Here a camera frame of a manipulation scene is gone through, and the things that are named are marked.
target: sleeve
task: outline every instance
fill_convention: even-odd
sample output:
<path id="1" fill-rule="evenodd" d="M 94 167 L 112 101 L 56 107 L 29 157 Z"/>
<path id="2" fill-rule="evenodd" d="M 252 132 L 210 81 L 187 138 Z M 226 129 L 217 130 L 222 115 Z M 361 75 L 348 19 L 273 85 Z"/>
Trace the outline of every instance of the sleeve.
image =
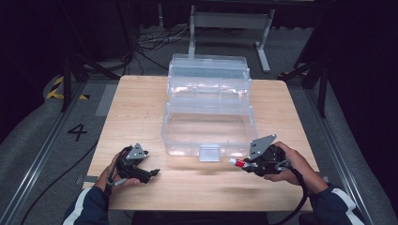
<path id="1" fill-rule="evenodd" d="M 310 196 L 316 220 L 320 224 L 360 225 L 364 219 L 356 204 L 335 185 Z"/>
<path id="2" fill-rule="evenodd" d="M 108 200 L 99 187 L 85 188 L 68 208 L 63 224 L 109 224 Z"/>

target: clear plastic storage box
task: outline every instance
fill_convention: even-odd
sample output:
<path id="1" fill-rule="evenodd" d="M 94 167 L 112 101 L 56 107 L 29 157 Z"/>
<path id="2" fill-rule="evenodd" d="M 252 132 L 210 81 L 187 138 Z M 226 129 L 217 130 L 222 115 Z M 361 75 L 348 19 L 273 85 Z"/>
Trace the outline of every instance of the clear plastic storage box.
<path id="1" fill-rule="evenodd" d="M 246 59 L 174 54 L 161 136 L 166 152 L 201 161 L 244 158 L 257 138 Z"/>

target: yellow tape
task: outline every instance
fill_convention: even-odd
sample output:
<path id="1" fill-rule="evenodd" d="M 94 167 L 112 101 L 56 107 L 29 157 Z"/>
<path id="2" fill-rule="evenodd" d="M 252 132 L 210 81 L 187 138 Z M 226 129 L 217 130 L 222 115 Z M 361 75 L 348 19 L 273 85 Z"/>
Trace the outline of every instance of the yellow tape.
<path id="1" fill-rule="evenodd" d="M 58 98 L 58 99 L 64 99 L 64 95 L 62 94 L 57 94 L 56 90 L 58 89 L 59 85 L 61 82 L 64 81 L 64 76 L 60 75 L 58 79 L 54 82 L 53 87 L 51 88 L 49 94 L 47 94 L 47 98 Z M 81 95 L 79 97 L 80 100 L 88 100 L 90 98 L 90 95 Z"/>

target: person's arm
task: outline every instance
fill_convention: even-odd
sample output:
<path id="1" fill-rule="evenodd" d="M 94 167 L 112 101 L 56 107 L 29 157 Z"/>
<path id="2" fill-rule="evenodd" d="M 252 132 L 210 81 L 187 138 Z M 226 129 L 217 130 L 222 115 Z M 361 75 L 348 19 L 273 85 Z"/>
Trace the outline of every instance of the person's arm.
<path id="1" fill-rule="evenodd" d="M 284 150 L 292 167 L 302 174 L 314 215 L 320 224 L 363 224 L 360 210 L 344 191 L 334 185 L 329 187 L 298 151 L 282 142 L 274 145 Z M 274 182 L 285 180 L 299 185 L 299 180 L 289 170 L 279 174 L 266 174 L 264 179 Z"/>
<path id="2" fill-rule="evenodd" d="M 108 221 L 108 201 L 109 195 L 104 193 L 106 179 L 112 170 L 118 154 L 99 176 L 99 179 L 93 187 L 85 188 L 75 201 L 69 206 L 64 215 L 64 225 L 66 224 L 109 224 Z M 120 180 L 117 171 L 114 172 L 115 182 Z M 118 187 L 112 187 L 112 191 L 119 188 L 137 185 L 140 180 L 136 178 L 128 179 L 124 184 Z"/>
<path id="3" fill-rule="evenodd" d="M 310 195 L 310 201 L 316 220 L 322 224 L 364 224 L 356 204 L 335 185 Z"/>

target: hand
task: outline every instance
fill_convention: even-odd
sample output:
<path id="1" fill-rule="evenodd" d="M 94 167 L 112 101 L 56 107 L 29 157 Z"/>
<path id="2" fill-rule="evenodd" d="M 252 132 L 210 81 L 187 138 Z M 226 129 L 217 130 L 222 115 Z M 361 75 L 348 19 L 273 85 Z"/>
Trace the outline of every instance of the hand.
<path id="1" fill-rule="evenodd" d="M 99 179 L 97 180 L 97 182 L 94 184 L 94 187 L 99 187 L 102 189 L 102 191 L 105 190 L 106 187 L 106 179 L 108 178 L 109 173 L 111 172 L 112 168 L 114 167 L 117 157 L 119 156 L 120 153 L 117 153 L 114 156 L 114 159 L 112 160 L 112 163 L 105 168 L 105 170 L 100 174 Z M 114 182 L 117 182 L 119 180 L 121 180 L 121 177 L 119 175 L 117 175 L 117 169 L 115 169 L 114 174 L 112 174 L 112 177 L 115 176 Z M 125 183 L 123 183 L 120 186 L 113 186 L 112 187 L 112 191 L 117 190 L 119 188 L 122 187 L 127 187 L 127 186 L 133 186 L 133 185 L 138 185 L 140 184 L 140 180 L 137 178 L 130 178 L 128 179 Z"/>
<path id="2" fill-rule="evenodd" d="M 292 167 L 302 174 L 310 194 L 316 194 L 328 188 L 328 184 L 313 170 L 308 161 L 298 151 L 282 142 L 276 142 L 274 145 L 284 150 Z M 290 184 L 299 185 L 299 180 L 290 170 L 282 171 L 279 174 L 266 174 L 264 179 L 273 182 L 285 180 Z"/>

